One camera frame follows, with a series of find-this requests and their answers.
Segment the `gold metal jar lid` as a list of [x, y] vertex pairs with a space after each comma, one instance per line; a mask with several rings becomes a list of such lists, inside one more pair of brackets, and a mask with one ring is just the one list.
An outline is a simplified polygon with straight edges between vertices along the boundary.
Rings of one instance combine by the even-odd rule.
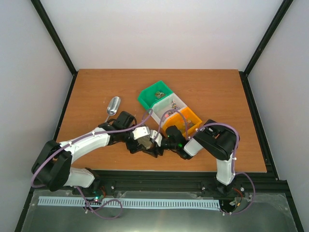
[[139, 144], [145, 147], [145, 149], [150, 149], [153, 146], [153, 142], [150, 137], [142, 137], [142, 138], [139, 138], [138, 141], [139, 141]]

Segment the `orange plastic bin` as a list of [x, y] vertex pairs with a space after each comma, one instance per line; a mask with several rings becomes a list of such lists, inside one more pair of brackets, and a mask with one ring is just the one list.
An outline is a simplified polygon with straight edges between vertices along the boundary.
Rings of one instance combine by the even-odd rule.
[[180, 113], [184, 116], [187, 127], [185, 127], [183, 117], [178, 113], [174, 113], [171, 117], [165, 120], [165, 123], [162, 126], [164, 132], [169, 126], [176, 126], [182, 135], [186, 137], [187, 135], [189, 136], [194, 133], [202, 124], [202, 120], [189, 107], [183, 108]]

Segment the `silver metal scoop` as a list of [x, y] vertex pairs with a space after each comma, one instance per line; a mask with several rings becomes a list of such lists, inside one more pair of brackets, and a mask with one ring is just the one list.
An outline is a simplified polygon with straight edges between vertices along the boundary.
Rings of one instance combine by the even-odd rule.
[[115, 96], [111, 99], [107, 107], [107, 118], [105, 122], [107, 122], [111, 116], [114, 116], [117, 113], [120, 103], [121, 103], [121, 98], [118, 96]]

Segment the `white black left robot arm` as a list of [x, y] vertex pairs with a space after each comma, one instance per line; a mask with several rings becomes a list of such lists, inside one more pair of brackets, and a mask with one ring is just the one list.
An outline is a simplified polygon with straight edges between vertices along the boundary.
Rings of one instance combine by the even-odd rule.
[[31, 180], [39, 180], [41, 186], [50, 191], [63, 186], [88, 188], [95, 181], [95, 175], [87, 168], [73, 168], [76, 160], [118, 142], [131, 145], [149, 134], [145, 125], [138, 124], [133, 115], [122, 111], [118, 118], [107, 120], [82, 136], [61, 143], [48, 141], [32, 166]]

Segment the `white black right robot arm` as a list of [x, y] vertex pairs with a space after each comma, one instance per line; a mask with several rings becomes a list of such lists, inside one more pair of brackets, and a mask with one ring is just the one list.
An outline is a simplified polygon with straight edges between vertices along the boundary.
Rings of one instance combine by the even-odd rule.
[[146, 141], [139, 142], [142, 152], [157, 158], [162, 156], [165, 150], [170, 150], [182, 159], [189, 160], [200, 151], [206, 150], [216, 159], [214, 189], [223, 196], [232, 191], [236, 176], [236, 151], [240, 142], [236, 129], [209, 119], [188, 139], [176, 126], [168, 127], [165, 133], [166, 136], [151, 130], [150, 135], [145, 137]]

